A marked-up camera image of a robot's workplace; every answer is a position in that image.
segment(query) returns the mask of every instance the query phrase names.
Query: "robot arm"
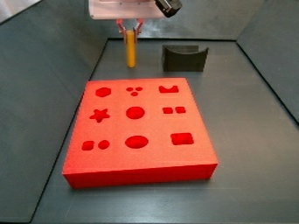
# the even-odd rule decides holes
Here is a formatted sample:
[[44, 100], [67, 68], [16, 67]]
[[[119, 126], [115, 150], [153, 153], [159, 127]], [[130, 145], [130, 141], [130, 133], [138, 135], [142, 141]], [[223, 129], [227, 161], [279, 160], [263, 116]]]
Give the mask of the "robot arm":
[[183, 7], [181, 0], [155, 0], [155, 4], [169, 18], [173, 17]]
[[[117, 19], [126, 42], [129, 67], [137, 65], [137, 40], [145, 18], [170, 18], [182, 7], [181, 0], [89, 0], [90, 15], [94, 19]], [[138, 19], [131, 31], [123, 26], [123, 19], [127, 18]]]

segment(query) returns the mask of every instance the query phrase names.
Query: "star-shaped hole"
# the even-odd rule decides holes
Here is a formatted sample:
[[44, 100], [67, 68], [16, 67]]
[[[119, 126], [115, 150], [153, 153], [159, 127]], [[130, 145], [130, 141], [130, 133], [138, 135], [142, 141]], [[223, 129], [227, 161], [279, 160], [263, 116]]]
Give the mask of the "star-shaped hole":
[[94, 113], [95, 113], [95, 115], [93, 115], [90, 117], [90, 119], [97, 119], [98, 123], [101, 123], [103, 121], [103, 119], [110, 118], [110, 114], [109, 114], [109, 109], [107, 108], [103, 109], [103, 110], [95, 109]]

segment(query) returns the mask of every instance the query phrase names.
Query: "oval hole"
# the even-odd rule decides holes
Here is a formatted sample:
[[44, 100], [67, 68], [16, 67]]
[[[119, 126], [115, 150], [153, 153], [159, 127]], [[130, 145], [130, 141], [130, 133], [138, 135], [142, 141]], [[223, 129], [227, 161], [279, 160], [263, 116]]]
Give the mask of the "oval hole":
[[141, 149], [149, 144], [149, 139], [145, 136], [131, 136], [126, 140], [126, 146], [131, 149]]

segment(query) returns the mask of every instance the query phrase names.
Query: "circular hole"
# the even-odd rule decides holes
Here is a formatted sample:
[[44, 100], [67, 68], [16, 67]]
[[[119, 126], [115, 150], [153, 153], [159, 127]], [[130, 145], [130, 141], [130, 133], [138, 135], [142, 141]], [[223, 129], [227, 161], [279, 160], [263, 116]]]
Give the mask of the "circular hole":
[[133, 107], [126, 111], [126, 116], [131, 119], [139, 119], [145, 116], [146, 111], [141, 107]]
[[85, 142], [83, 145], [82, 145], [82, 149], [85, 151], [91, 151], [94, 149], [94, 144], [95, 144], [94, 141]]
[[98, 147], [105, 150], [107, 147], [110, 146], [110, 141], [109, 140], [103, 140], [102, 142], [99, 142]]
[[126, 140], [126, 146], [131, 149], [141, 149], [149, 144], [149, 139], [145, 136], [131, 136]]

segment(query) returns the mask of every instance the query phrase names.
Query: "shape cutout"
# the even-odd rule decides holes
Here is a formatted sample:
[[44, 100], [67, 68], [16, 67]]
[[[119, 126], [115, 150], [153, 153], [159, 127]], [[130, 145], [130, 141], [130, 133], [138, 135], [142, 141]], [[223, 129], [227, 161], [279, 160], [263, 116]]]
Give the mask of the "shape cutout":
[[97, 90], [97, 96], [106, 97], [111, 95], [111, 88], [110, 87], [102, 87]]
[[131, 107], [127, 111], [126, 111], [126, 116], [130, 119], [141, 119], [146, 114], [146, 111], [143, 108], [141, 107]]
[[126, 146], [131, 149], [145, 148], [149, 144], [149, 139], [145, 136], [131, 136], [126, 140]]
[[173, 114], [174, 113], [174, 109], [173, 108], [163, 108], [163, 113], [165, 114]]
[[93, 151], [94, 150], [94, 145], [95, 145], [94, 141], [87, 141], [87, 142], [83, 143], [82, 149], [85, 151]]
[[95, 115], [93, 115], [90, 117], [90, 119], [97, 119], [98, 123], [101, 123], [103, 121], [103, 119], [110, 118], [110, 114], [109, 114], [109, 109], [107, 108], [103, 109], [103, 110], [95, 109], [94, 113], [95, 113]]
[[185, 114], [186, 113], [186, 108], [185, 107], [177, 107], [175, 111], [178, 114]]
[[171, 134], [173, 144], [194, 144], [193, 134], [191, 133], [174, 133]]
[[162, 94], [179, 93], [179, 88], [178, 86], [173, 86], [171, 88], [166, 88], [165, 86], [161, 86], [159, 91]]
[[137, 87], [135, 89], [133, 87], [129, 87], [126, 89], [127, 92], [133, 92], [135, 90], [135, 92], [131, 94], [133, 96], [138, 96], [138, 92], [141, 92], [143, 90], [142, 87]]
[[107, 147], [110, 146], [110, 141], [109, 140], [103, 140], [99, 142], [98, 147], [105, 150]]

